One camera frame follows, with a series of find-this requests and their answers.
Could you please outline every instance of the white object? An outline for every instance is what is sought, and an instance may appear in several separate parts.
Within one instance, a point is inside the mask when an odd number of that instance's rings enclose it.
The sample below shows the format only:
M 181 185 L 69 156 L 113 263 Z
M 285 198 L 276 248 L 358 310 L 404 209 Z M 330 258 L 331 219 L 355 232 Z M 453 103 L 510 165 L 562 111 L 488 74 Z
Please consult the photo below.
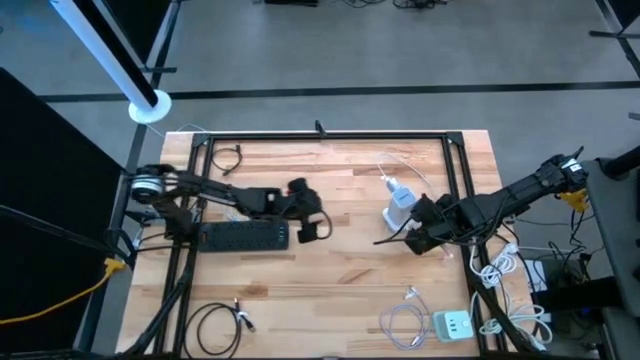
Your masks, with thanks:
M 471 317 L 466 310 L 438 311 L 431 322 L 440 342 L 449 343 L 473 338 Z
M 152 124 L 164 119 L 171 110 L 171 97 L 164 91 L 154 90 L 158 103 L 151 110 L 139 108 L 133 101 L 129 104 L 129 117 L 138 124 Z
M 385 180 L 387 188 L 391 192 L 391 201 L 389 201 L 389 207 L 382 210 L 382 217 L 387 222 L 389 229 L 395 233 L 409 220 L 411 209 L 417 199 L 411 189 L 398 184 L 395 178 L 385 178 Z
M 513 304 L 511 301 L 511 294 L 504 288 L 502 284 L 502 276 L 505 274 L 511 273 L 516 270 L 518 263 L 516 258 L 513 256 L 518 252 L 518 246 L 516 244 L 506 244 L 502 249 L 500 254 L 498 254 L 493 260 L 491 260 L 491 265 L 485 266 L 481 271 L 477 271 L 473 267 L 473 257 L 475 256 L 475 246 L 471 248 L 471 259 L 469 260 L 469 268 L 471 271 L 476 274 L 482 280 L 482 283 L 486 288 L 497 287 L 498 285 L 502 285 L 502 291 L 504 291 L 504 295 L 507 303 L 504 304 L 506 308 L 506 315 L 511 320 L 513 326 L 516 327 L 520 332 L 522 332 L 533 346 L 540 350 L 545 350 L 544 345 L 550 343 L 553 340 L 553 333 L 551 332 L 551 328 L 547 325 L 542 319 L 545 317 L 544 308 L 540 305 L 523 305 L 517 309 L 512 309 Z M 471 296 L 471 302 L 469 304 L 469 314 L 473 315 L 473 305 L 478 297 L 478 293 L 475 292 Z M 547 338 L 542 338 L 541 340 L 535 338 L 531 335 L 524 327 L 520 325 L 522 322 L 536 322 L 542 328 L 544 328 Z M 489 319 L 486 321 L 480 328 L 478 332 L 482 335 L 491 335 L 491 334 L 499 334 L 502 332 L 502 326 L 498 323 L 498 320 L 495 318 Z
M 129 99 L 131 119 L 141 124 L 150 124 L 161 120 L 169 113 L 171 109 L 169 95 L 156 90 L 158 103 L 155 106 L 149 103 L 73 0 L 50 0 L 49 2 Z
M 485 266 L 481 271 L 473 267 L 473 258 L 476 255 L 476 247 L 471 247 L 471 256 L 469 258 L 469 268 L 478 275 L 484 286 L 489 289 L 500 284 L 503 275 L 514 272 L 518 267 L 518 261 L 515 254 L 518 252 L 518 245 L 507 244 L 498 256 L 491 260 L 491 265 Z
M 436 194 L 435 194 L 435 190 L 433 185 L 431 185 L 431 183 L 429 182 L 429 180 L 427 179 L 426 176 L 424 176 L 423 173 L 421 173 L 420 171 L 418 171 L 418 169 L 416 169 L 415 167 L 411 166 L 409 163 L 407 163 L 406 161 L 400 159 L 399 157 L 393 155 L 393 154 L 389 154 L 389 153 L 380 153 L 380 155 L 378 155 L 378 163 L 376 165 L 378 165 L 378 170 L 380 170 L 380 174 L 382 174 L 382 179 L 387 179 L 389 178 L 387 176 L 387 174 L 384 172 L 384 170 L 382 170 L 382 166 L 380 165 L 380 158 L 386 156 L 388 158 L 391 158 L 397 162 L 399 162 L 400 164 L 408 167 L 409 169 L 413 170 L 414 173 L 416 173 L 418 176 L 420 176 L 420 178 L 422 179 L 422 181 L 425 182 L 425 184 L 427 184 L 427 187 L 429 188 L 429 197 L 435 198 Z
M 522 334 L 527 336 L 533 346 L 537 347 L 538 349 L 544 350 L 544 345 L 549 344 L 553 340 L 553 333 L 551 332 L 551 328 L 541 319 L 545 315 L 544 308 L 540 305 L 523 305 L 514 310 L 512 309 L 513 304 L 511 300 L 511 294 L 509 294 L 506 289 L 504 290 L 504 294 L 507 298 L 507 303 L 505 304 L 505 312 L 509 317 L 509 320 L 511 320 L 513 326 L 515 326 L 516 329 L 518 329 Z M 470 314 L 473 314 L 473 304 L 476 301 L 477 297 L 477 292 L 473 293 L 473 296 L 471 296 L 471 304 L 469 305 Z M 542 328 L 544 328 L 544 332 L 548 336 L 546 339 L 538 340 L 533 335 L 531 335 L 527 331 L 527 329 L 520 325 L 520 323 L 522 322 L 531 321 L 538 323 Z M 492 318 L 485 322 L 482 326 L 480 326 L 478 332 L 482 335 L 499 334 L 500 332 L 502 332 L 502 326 L 500 326 L 498 320 Z
M 415 305 L 402 304 L 383 311 L 382 314 L 380 314 L 380 318 L 378 319 L 382 332 L 385 333 L 385 335 L 387 335 L 393 345 L 395 345 L 396 348 L 400 350 L 416 350 L 422 348 L 427 340 L 429 332 L 431 332 L 431 324 L 429 324 L 429 326 L 426 325 L 426 319 L 429 317 L 429 308 L 427 308 L 427 304 L 425 304 L 424 300 L 422 300 L 422 297 L 420 296 L 420 293 L 418 293 L 418 290 L 416 290 L 416 288 L 414 288 L 413 286 L 410 286 L 404 295 L 404 299 L 408 300 L 413 297 L 417 298 L 420 301 L 420 304 L 422 304 L 422 307 L 424 308 L 424 312 L 422 309 Z M 408 311 L 413 314 L 416 319 L 418 319 L 418 323 L 420 324 L 418 333 L 413 337 L 411 343 L 409 344 L 401 342 L 393 335 L 393 319 L 401 311 Z M 389 321 L 385 324 L 383 320 L 386 316 L 389 317 Z

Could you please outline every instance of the usb cable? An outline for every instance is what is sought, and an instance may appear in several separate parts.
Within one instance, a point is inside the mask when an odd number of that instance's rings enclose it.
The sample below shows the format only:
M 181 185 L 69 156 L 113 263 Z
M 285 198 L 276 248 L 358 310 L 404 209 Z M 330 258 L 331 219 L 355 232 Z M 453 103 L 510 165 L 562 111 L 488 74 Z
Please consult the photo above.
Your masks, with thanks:
M 399 350 L 416 350 L 422 348 L 427 340 L 427 335 L 431 332 L 431 323 L 429 322 L 429 326 L 426 325 L 426 319 L 431 315 L 429 313 L 429 308 L 427 308 L 427 304 L 422 300 L 418 290 L 413 286 L 410 286 L 405 293 L 404 299 L 409 300 L 412 297 L 416 297 L 420 301 L 424 311 L 413 304 L 402 304 L 383 311 L 379 318 L 380 329 L 382 329 L 382 332 L 387 335 L 389 340 L 391 340 L 393 345 L 395 345 Z M 409 344 L 401 342 L 395 337 L 395 335 L 393 335 L 393 318 L 402 311 L 408 311 L 413 314 L 420 324 L 418 333 Z

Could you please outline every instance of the power strip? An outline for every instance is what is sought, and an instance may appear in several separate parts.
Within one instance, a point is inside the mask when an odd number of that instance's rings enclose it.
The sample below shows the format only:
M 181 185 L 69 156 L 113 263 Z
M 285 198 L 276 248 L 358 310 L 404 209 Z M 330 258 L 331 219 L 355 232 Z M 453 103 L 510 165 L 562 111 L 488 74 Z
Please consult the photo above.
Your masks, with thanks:
M 473 338 L 471 318 L 466 310 L 438 311 L 431 323 L 440 342 L 449 343 Z

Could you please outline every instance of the black power strip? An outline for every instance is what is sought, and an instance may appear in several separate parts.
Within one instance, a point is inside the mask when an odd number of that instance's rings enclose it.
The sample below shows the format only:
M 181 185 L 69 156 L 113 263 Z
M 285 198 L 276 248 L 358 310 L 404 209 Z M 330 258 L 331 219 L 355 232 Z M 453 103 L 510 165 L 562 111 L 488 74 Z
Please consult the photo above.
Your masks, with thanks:
M 289 247 L 289 225 L 284 221 L 205 223 L 198 232 L 198 251 L 268 251 Z

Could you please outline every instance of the white pole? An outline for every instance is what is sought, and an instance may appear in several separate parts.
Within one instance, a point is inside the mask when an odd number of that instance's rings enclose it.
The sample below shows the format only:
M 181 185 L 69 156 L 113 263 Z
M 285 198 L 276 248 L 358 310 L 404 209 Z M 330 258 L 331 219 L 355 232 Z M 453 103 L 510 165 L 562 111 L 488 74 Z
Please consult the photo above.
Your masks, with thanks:
M 129 115 L 134 121 L 148 124 L 161 120 L 169 113 L 169 95 L 155 90 L 158 103 L 155 106 L 150 104 L 73 0 L 49 2 L 131 101 Z

